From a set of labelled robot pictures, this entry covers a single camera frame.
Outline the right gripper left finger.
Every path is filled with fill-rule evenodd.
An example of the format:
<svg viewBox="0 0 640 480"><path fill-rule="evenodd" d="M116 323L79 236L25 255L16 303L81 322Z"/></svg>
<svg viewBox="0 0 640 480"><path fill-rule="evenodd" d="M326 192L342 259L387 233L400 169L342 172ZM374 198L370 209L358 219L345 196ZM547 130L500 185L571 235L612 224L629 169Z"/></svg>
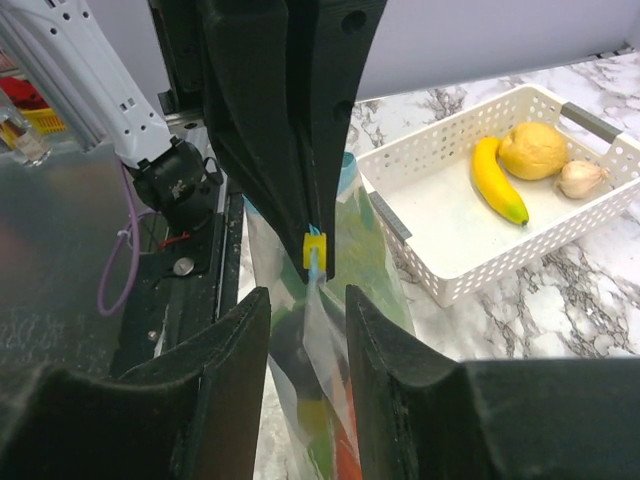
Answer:
<svg viewBox="0 0 640 480"><path fill-rule="evenodd" d="M121 377L41 364L1 372L5 479L249 479L271 305L222 319Z"/></svg>

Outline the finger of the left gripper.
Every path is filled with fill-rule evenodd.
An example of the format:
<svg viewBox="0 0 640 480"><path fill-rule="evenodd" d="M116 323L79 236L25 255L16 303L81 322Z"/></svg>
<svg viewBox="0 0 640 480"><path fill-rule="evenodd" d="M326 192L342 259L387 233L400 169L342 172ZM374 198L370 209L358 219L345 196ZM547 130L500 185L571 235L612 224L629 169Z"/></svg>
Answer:
<svg viewBox="0 0 640 480"><path fill-rule="evenodd" d="M336 199L352 109L383 1L288 1L287 95L310 225L335 276Z"/></svg>

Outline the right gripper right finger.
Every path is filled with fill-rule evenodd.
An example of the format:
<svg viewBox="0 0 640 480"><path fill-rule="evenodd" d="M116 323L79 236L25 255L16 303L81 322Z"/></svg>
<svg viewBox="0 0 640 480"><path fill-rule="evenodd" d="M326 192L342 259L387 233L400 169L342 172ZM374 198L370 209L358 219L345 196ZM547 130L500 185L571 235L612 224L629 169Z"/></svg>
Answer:
<svg viewBox="0 0 640 480"><path fill-rule="evenodd" d="M366 479L635 479L635 358L456 362L357 286L346 327Z"/></svg>

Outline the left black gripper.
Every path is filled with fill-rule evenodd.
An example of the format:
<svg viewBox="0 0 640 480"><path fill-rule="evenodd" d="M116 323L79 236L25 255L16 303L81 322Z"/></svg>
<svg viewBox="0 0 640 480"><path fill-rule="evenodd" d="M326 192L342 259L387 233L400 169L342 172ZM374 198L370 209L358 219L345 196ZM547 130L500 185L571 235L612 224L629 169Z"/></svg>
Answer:
<svg viewBox="0 0 640 480"><path fill-rule="evenodd" d="M210 65L205 112L222 164L279 236L302 281L309 213L288 118L283 1L148 1L169 87L163 113L202 120L200 18Z"/></svg>

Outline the yellow toy starfruit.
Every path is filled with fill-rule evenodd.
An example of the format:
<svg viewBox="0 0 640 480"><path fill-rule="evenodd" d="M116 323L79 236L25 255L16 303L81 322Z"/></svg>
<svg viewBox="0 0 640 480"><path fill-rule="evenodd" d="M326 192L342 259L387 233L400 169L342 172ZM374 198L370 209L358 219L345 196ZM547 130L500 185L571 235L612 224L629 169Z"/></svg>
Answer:
<svg viewBox="0 0 640 480"><path fill-rule="evenodd" d="M302 431L311 439L327 439L329 434L329 406L325 398L300 399L297 404L297 419Z"/></svg>

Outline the clear zip top bag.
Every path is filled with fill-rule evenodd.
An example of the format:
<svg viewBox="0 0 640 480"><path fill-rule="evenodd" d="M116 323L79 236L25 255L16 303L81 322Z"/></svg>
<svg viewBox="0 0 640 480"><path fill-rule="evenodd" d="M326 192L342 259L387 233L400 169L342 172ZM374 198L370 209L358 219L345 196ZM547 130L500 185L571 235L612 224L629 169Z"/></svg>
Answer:
<svg viewBox="0 0 640 480"><path fill-rule="evenodd" d="M347 153L343 157L336 208L339 202L344 203L358 187L365 189L356 158ZM413 323L407 300L383 226L370 196L369 201L385 239L388 293L385 301L380 303L364 293L392 322L406 331L412 331ZM338 284L336 274L333 279L327 279L317 272L311 274L309 284L303 283L281 241L258 210L248 204L246 213L254 278L257 285L267 288L270 294L270 339L273 327L283 316L294 310L304 311L303 345L322 389L321 398L325 398L330 404L328 438L311 439L298 423L297 404L300 399L293 384L268 354L268 364L287 422L297 476L300 479L337 479L334 427L338 421L345 428L352 444L357 444L359 460L345 320L345 288L349 284Z"/></svg>

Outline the green toy leaf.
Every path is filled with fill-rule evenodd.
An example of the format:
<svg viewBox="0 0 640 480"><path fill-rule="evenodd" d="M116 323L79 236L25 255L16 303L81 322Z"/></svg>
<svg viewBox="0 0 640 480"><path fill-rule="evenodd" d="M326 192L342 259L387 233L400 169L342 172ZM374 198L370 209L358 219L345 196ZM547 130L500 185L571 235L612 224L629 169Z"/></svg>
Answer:
<svg viewBox="0 0 640 480"><path fill-rule="evenodd" d="M369 196L358 187L336 208L336 277L338 284L358 285L377 303L388 293L386 244Z"/></svg>

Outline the orange red toy mango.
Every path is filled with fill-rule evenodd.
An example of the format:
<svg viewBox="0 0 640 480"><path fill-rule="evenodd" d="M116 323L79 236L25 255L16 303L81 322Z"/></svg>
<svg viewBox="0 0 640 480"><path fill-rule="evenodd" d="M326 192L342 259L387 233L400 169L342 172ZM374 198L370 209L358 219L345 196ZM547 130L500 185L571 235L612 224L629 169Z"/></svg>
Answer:
<svg viewBox="0 0 640 480"><path fill-rule="evenodd" d="M338 480L362 480L357 444L352 444L340 421L334 427L335 467Z"/></svg>

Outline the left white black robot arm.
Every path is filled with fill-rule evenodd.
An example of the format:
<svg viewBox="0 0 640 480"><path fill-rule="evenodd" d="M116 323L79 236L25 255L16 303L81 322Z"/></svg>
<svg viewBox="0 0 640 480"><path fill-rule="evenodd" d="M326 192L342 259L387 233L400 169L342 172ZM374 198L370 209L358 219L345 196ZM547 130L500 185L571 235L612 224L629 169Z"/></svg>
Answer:
<svg viewBox="0 0 640 480"><path fill-rule="evenodd" d="M295 271L325 238L336 272L336 197L351 112L382 1L162 1L173 75L200 79L204 123L225 173L272 227ZM5 47L66 116L87 108L140 199L196 230L204 167L146 100L84 1L5 1Z"/></svg>

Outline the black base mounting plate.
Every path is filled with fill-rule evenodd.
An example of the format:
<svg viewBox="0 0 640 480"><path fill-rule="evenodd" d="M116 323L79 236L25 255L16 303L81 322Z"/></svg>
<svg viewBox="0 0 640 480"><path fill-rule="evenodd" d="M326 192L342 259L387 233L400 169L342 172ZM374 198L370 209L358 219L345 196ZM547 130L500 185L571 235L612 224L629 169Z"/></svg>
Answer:
<svg viewBox="0 0 640 480"><path fill-rule="evenodd" d="M179 238L158 215L143 217L143 254L110 376L168 352L236 305L244 199L233 183L215 193L219 206L193 238Z"/></svg>

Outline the white plastic basket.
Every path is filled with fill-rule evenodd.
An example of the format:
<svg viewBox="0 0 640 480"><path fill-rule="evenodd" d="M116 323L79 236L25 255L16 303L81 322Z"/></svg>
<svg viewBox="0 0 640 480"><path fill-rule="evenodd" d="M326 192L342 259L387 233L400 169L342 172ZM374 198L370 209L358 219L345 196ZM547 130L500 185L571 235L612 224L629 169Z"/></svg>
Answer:
<svg viewBox="0 0 640 480"><path fill-rule="evenodd" d="M571 163L600 168L572 199L553 175L503 163L524 127L552 133ZM525 84L358 160L387 236L434 300L449 306L619 215L639 192L638 142L578 105Z"/></svg>

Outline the yellow toy pear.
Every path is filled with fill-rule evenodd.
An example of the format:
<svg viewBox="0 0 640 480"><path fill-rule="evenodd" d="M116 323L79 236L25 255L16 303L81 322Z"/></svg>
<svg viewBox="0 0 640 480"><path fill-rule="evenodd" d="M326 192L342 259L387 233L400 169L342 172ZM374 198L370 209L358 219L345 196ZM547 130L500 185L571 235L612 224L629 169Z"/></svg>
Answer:
<svg viewBox="0 0 640 480"><path fill-rule="evenodd" d="M509 173L528 181L553 176L569 162L564 137L554 127L538 122L516 125L501 141L498 154Z"/></svg>

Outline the yellow toy banana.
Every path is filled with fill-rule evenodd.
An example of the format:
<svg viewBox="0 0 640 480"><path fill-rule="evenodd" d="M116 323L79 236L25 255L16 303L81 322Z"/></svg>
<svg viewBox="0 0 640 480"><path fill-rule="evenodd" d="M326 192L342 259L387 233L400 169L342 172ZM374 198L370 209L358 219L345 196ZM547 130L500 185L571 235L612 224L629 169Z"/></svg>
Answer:
<svg viewBox="0 0 640 480"><path fill-rule="evenodd" d="M498 163L500 143L496 137L478 141L471 158L471 178L494 212L512 224L524 227L529 223L529 213Z"/></svg>

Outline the white toy garlic bulb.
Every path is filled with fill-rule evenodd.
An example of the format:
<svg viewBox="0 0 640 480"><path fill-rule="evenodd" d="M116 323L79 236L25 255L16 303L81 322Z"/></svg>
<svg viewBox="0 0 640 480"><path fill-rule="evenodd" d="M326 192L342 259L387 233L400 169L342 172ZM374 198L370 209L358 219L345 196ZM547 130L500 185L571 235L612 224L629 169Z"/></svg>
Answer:
<svg viewBox="0 0 640 480"><path fill-rule="evenodd" d="M607 168L584 160L574 160L562 168L555 181L555 187L570 199L584 199L608 177Z"/></svg>

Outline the yellow crate behind frame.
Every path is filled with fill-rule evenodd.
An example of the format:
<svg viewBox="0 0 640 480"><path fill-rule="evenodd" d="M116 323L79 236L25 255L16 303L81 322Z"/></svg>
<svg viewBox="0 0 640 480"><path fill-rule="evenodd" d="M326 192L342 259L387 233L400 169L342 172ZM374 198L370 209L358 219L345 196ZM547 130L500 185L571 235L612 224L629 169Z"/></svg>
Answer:
<svg viewBox="0 0 640 480"><path fill-rule="evenodd" d="M20 113L42 135L49 135L66 130L66 125L51 108L24 110Z"/></svg>

